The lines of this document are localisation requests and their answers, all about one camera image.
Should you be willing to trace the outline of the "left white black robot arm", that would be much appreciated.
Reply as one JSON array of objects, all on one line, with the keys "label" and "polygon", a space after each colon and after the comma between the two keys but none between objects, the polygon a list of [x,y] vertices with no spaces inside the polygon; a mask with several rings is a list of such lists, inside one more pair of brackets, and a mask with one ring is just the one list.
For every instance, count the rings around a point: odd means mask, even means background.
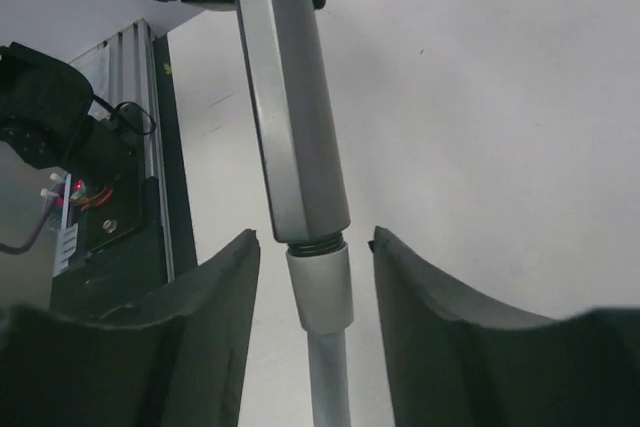
[{"label": "left white black robot arm", "polygon": [[[332,130],[300,133],[305,113],[328,113],[315,13],[326,0],[183,0],[234,5],[243,41],[265,182],[272,193],[302,188],[313,141],[333,147]],[[109,156],[90,148],[96,95],[70,65],[18,43],[1,50],[1,138],[29,165],[60,166],[98,184],[122,169],[120,142]]]}]

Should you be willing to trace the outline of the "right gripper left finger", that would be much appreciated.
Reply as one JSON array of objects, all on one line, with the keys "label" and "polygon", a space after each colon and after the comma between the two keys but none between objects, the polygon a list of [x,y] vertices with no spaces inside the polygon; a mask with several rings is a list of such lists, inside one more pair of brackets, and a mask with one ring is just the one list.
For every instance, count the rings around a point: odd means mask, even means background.
[{"label": "right gripper left finger", "polygon": [[235,426],[260,266],[252,230],[138,301],[83,321],[1,313],[5,426]]}]

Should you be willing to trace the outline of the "grey shower head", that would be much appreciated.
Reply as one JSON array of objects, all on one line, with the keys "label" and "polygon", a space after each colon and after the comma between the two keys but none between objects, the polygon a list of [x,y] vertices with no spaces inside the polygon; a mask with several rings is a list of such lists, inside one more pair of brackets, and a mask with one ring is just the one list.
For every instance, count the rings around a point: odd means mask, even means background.
[{"label": "grey shower head", "polygon": [[292,255],[339,250],[350,216],[313,0],[237,0],[271,225]]}]

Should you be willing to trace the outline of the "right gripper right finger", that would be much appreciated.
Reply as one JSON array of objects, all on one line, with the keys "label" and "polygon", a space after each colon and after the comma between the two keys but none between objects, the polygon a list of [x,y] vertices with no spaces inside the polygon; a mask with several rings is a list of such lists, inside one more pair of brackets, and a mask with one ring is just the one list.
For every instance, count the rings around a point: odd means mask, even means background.
[{"label": "right gripper right finger", "polygon": [[370,244],[399,426],[635,426],[639,312],[550,319],[483,294],[393,232]]}]

